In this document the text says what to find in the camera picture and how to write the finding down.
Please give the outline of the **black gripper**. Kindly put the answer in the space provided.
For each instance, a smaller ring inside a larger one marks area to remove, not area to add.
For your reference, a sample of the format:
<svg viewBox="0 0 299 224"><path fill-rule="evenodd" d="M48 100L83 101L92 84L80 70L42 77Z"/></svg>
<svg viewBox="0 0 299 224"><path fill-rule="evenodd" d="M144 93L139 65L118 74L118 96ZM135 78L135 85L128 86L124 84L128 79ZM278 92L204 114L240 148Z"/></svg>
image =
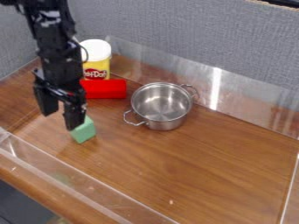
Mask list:
<svg viewBox="0 0 299 224"><path fill-rule="evenodd" d="M34 94L42 114L51 115L64 102L64 122L67 130L76 129L86 119L86 91L80 85L83 77L79 47L39 48L42 69L34 70Z"/></svg>

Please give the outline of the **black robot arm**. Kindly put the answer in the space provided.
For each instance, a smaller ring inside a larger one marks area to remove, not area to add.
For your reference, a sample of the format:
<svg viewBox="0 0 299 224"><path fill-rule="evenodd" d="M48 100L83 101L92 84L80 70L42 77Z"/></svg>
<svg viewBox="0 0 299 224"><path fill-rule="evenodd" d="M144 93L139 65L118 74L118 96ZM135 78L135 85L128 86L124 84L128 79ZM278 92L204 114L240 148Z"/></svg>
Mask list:
<svg viewBox="0 0 299 224"><path fill-rule="evenodd" d="M0 0L0 4L14 6L24 15L36 41L42 69L32 71L32 88L42 114L54 114L63 102L66 127L74 130L84 123L87 100L80 85L83 61L68 0Z"/></svg>

